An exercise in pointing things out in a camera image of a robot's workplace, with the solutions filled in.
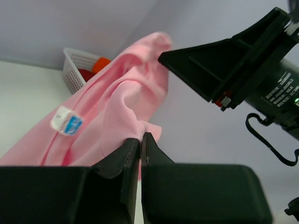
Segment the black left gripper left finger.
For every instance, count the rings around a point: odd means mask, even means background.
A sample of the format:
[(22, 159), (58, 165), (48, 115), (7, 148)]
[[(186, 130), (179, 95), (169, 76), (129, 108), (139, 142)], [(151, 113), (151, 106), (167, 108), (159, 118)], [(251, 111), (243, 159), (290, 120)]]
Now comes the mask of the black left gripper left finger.
[(0, 168), (3, 224), (132, 224), (139, 141), (127, 139), (91, 167)]

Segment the pink t shirt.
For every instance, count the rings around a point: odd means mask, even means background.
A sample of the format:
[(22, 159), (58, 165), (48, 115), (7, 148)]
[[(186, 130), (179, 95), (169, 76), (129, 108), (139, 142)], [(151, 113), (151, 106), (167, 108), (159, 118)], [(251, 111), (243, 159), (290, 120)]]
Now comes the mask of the pink t shirt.
[(14, 144), (2, 166), (92, 166), (129, 138), (162, 134), (150, 118), (168, 93), (169, 72), (158, 62), (172, 48), (152, 33), (126, 48), (86, 85)]

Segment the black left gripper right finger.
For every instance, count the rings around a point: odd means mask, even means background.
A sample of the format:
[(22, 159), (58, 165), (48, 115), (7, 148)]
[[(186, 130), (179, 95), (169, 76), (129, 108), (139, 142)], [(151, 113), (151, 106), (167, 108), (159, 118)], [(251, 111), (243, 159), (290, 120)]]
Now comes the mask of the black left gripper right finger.
[(146, 224), (270, 224), (261, 183), (244, 165), (175, 163), (151, 133), (142, 140)]

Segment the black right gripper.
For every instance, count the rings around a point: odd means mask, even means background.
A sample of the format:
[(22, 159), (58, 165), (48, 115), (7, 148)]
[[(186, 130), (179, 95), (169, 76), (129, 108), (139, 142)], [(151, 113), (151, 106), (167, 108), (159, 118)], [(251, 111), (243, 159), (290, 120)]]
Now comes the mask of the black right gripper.
[(299, 43), (291, 17), (276, 7), (221, 41), (162, 53), (158, 61), (222, 111), (246, 102), (290, 135), (299, 134), (299, 69), (285, 55)]

